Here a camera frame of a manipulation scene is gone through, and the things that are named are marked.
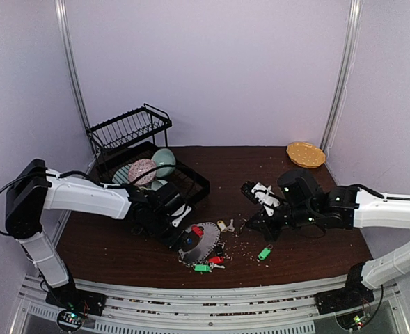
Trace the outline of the large metal oval keyring plate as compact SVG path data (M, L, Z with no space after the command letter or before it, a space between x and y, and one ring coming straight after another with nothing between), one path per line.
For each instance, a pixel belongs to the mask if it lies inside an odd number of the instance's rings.
M219 242L221 231L213 222L195 224L204 230L204 235L198 237L191 231L191 226L184 230L185 243L178 250L179 260L185 264L198 264L203 262L214 250ZM187 244L187 238L192 239L191 244Z

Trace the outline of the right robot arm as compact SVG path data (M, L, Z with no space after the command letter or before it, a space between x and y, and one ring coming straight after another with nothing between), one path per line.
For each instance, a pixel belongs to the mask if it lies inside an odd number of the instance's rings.
M380 193L362 184L336 186L325 192L313 174L298 168L277 179L276 195L270 186L245 182L241 192L261 210L246 226L276 241L285 229L298 230L316 225L322 230L395 228L410 230L410 195ZM353 266L346 287L339 291L339 302L350 308L364 296L389 280L410 273L410 241L388 254Z

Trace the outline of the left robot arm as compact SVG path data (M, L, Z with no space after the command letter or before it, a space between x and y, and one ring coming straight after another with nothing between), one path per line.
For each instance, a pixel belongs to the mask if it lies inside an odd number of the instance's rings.
M156 190L148 186L158 170L175 167L152 163L146 171L130 175L127 184L105 184L79 170L59 173L46 167L44 160L34 159L0 189L6 194L5 229L0 234L15 239L42 274L49 293L67 309L75 309L82 302L81 292L44 231L42 211L68 210L130 221L178 251L187 240L179 225L191 207L172 182Z

